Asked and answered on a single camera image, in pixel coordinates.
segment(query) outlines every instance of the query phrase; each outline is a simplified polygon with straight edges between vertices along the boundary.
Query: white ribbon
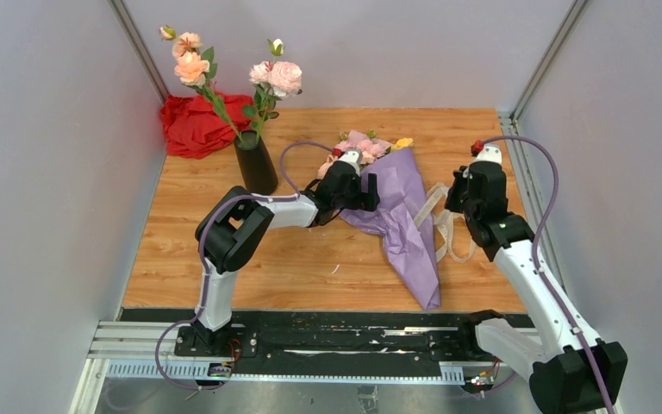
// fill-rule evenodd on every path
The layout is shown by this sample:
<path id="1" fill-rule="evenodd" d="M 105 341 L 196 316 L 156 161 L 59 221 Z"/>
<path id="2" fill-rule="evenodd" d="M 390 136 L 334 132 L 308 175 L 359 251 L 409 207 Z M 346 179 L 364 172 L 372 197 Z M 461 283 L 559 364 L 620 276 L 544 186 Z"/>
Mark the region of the white ribbon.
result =
<path id="1" fill-rule="evenodd" d="M 449 188 L 444 186 L 442 183 L 433 185 L 433 188 L 431 188 L 427 194 L 428 201 L 425 203 L 425 205 L 422 206 L 420 211 L 417 213 L 417 216 L 415 216 L 415 226 L 420 228 L 420 225 L 425 220 L 425 217 L 427 217 L 428 214 L 432 215 L 433 225 L 443 236 L 443 241 L 445 241 L 443 246 L 435 252 L 435 259 L 437 261 L 441 261 L 442 258 L 445 257 L 446 253 L 448 253 L 458 263 L 466 263 L 471 259 L 471 257 L 473 257 L 473 252 L 476 250 L 476 242 L 474 242 L 473 239 L 471 239 L 471 246 L 468 249 L 468 257 L 460 258 L 453 252 L 453 221 L 456 218 L 465 220 L 463 215 L 460 213 L 453 213 L 449 210 L 443 210 L 439 216 L 433 214 L 433 207 L 437 205 L 441 198 L 447 196 L 448 190 Z"/>

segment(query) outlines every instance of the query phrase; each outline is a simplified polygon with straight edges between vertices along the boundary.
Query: red cloth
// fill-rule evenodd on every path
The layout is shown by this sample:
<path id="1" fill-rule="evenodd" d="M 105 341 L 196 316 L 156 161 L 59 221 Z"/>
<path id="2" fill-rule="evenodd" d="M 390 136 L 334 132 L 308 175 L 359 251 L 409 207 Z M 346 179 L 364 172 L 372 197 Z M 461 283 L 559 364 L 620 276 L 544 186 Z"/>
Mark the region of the red cloth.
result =
<path id="1" fill-rule="evenodd" d="M 229 118 L 239 131 L 247 129 L 250 119 L 242 115 L 242 107 L 252 105 L 253 99 L 246 95 L 225 95 Z M 169 95 L 161 108 L 164 123 L 166 152 L 184 158 L 204 158 L 222 149 L 234 140 L 234 131 L 212 110 L 212 104 L 204 97 L 174 97 Z"/>

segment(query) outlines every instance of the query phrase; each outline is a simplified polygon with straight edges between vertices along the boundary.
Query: wooden table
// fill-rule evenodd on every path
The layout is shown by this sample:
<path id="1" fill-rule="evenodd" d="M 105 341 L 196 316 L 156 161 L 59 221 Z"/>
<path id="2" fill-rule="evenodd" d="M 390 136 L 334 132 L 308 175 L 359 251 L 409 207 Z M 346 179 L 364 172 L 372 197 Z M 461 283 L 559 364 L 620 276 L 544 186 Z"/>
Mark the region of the wooden table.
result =
<path id="1" fill-rule="evenodd" d="M 294 141 L 313 140 L 333 146 L 340 131 L 374 129 L 378 137 L 388 141 L 415 139 L 415 157 L 426 190 L 438 182 L 450 185 L 453 170 L 470 163 L 470 145 L 476 139 L 501 133 L 494 110 L 282 109 L 280 113 L 265 132 L 276 168 L 280 152 Z M 291 178 L 305 186 L 325 157 L 316 147 L 293 148 L 286 158 Z M 504 159 L 509 176 L 509 209 L 523 214 L 509 158 Z M 203 160 L 166 159 L 124 306 L 197 304 L 201 264 L 194 230 L 232 186 L 241 184 L 232 147 Z M 276 191 L 290 193 L 285 182 Z M 456 223 L 454 248 L 463 256 L 470 236 L 465 225 Z M 338 270 L 332 274 L 337 265 Z M 465 264 L 446 257 L 439 263 L 439 274 L 441 310 L 525 311 L 513 287 L 486 260 L 481 249 Z M 422 310 L 385 259 L 381 238 L 363 234 L 340 219 L 312 231 L 276 229 L 266 233 L 252 260 L 240 272 L 233 307 Z"/>

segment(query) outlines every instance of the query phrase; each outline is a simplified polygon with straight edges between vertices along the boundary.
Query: robotic arm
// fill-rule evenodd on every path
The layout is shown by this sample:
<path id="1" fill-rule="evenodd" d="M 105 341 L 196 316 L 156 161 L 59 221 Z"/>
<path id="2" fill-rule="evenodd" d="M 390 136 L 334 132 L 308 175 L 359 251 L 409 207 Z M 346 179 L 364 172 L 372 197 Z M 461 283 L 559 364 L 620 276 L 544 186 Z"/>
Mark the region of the robotic arm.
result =
<path id="1" fill-rule="evenodd" d="M 531 228 L 523 217 L 507 211 L 499 148 L 474 146 L 472 152 L 476 159 L 453 173 L 446 209 L 464 215 L 472 239 L 514 286 L 541 344 L 485 310 L 471 314 L 461 328 L 464 348 L 472 357 L 493 354 L 508 364 L 528 381 L 543 413 L 583 412 L 602 408 L 603 398 L 578 338 L 582 333 L 615 402 L 628 363 L 625 351 L 618 342 L 603 341 L 583 319 L 544 260 L 534 263 Z M 563 308 L 576 318 L 577 328 L 571 328 Z"/>
<path id="2" fill-rule="evenodd" d="M 198 241 L 205 227 L 211 226 L 203 252 L 209 269 L 205 268 L 203 280 L 209 277 L 209 296 L 206 303 L 200 303 L 195 310 L 200 317 L 194 322 L 194 330 L 209 349 L 219 352 L 227 343 L 228 332 L 224 328 L 232 317 L 237 272 L 253 257 L 267 230 L 323 226 L 340 210 L 377 209 L 377 176 L 369 174 L 367 191 L 362 191 L 360 161 L 360 151 L 346 151 L 327 170 L 323 179 L 312 181 L 298 197 L 253 196 L 236 186 L 199 223 L 195 233 Z M 224 208 L 230 199 L 243 195 L 255 199 L 242 200 Z M 209 223 L 220 208 L 223 208 L 222 213 Z M 203 283 L 200 298 L 204 297 L 204 287 Z"/>

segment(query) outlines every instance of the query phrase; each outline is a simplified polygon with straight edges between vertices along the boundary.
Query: flower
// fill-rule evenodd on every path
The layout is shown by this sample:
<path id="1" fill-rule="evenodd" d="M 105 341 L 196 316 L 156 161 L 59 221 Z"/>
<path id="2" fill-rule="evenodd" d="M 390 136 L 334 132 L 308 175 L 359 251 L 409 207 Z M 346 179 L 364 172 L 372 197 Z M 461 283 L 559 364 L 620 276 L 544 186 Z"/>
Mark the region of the flower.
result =
<path id="1" fill-rule="evenodd" d="M 159 28 L 159 33 L 161 33 L 161 38 L 165 41 L 172 41 L 176 39 L 176 30 L 171 26 L 162 26 Z"/>
<path id="2" fill-rule="evenodd" d="M 273 56 L 283 55 L 283 51 L 285 50 L 285 47 L 283 47 L 283 41 L 280 39 L 274 41 L 268 39 L 267 42 L 270 44 L 270 53 L 272 53 Z"/>
<path id="3" fill-rule="evenodd" d="M 415 143 L 412 141 L 412 138 L 402 138 L 397 140 L 392 144 L 392 151 L 397 151 L 398 149 L 412 147 Z"/>
<path id="4" fill-rule="evenodd" d="M 354 148 L 353 144 L 349 141 L 341 141 L 338 144 L 334 146 L 334 148 L 338 148 L 341 151 L 348 151 L 352 148 Z"/>
<path id="5" fill-rule="evenodd" d="M 374 158 L 379 158 L 387 153 L 387 148 L 385 148 L 384 145 L 377 143 L 369 147 L 366 151 L 373 155 Z"/>
<path id="6" fill-rule="evenodd" d="M 370 153 L 368 153 L 366 151 L 361 152 L 361 163 L 362 164 L 371 164 L 375 160 L 376 160 L 376 158 L 374 157 L 374 155 L 371 155 Z"/>
<path id="7" fill-rule="evenodd" d="M 277 62 L 272 66 L 267 81 L 276 97 L 287 97 L 300 91 L 302 75 L 301 68 L 295 63 Z"/>
<path id="8" fill-rule="evenodd" d="M 187 86 L 203 86 L 207 79 L 204 73 L 209 70 L 209 61 L 202 60 L 196 52 L 187 52 L 177 61 L 174 73 L 181 83 Z"/>
<path id="9" fill-rule="evenodd" d="M 184 53 L 196 52 L 196 50 L 202 46 L 204 46 L 204 44 L 202 44 L 199 34 L 184 32 L 174 42 L 172 54 L 173 57 L 178 60 L 178 58 L 184 56 Z"/>
<path id="10" fill-rule="evenodd" d="M 261 62 L 259 65 L 254 65 L 250 69 L 250 82 L 254 84 L 261 84 L 267 82 L 267 77 L 270 75 L 270 70 L 272 69 L 272 63 L 267 60 Z"/>
<path id="11" fill-rule="evenodd" d="M 336 160 L 338 160 L 338 158 L 334 157 L 333 155 L 329 155 L 328 157 L 326 157 L 326 162 L 324 162 L 323 165 L 321 165 L 318 168 L 318 174 L 316 175 L 316 177 L 318 179 L 323 179 L 323 177 L 326 177 L 326 172 L 334 164 L 334 161 Z"/>
<path id="12" fill-rule="evenodd" d="M 372 147 L 372 145 L 374 145 L 374 142 L 372 142 L 372 140 L 362 140 L 358 144 L 356 144 L 356 148 L 362 151 L 368 151 L 369 148 Z"/>

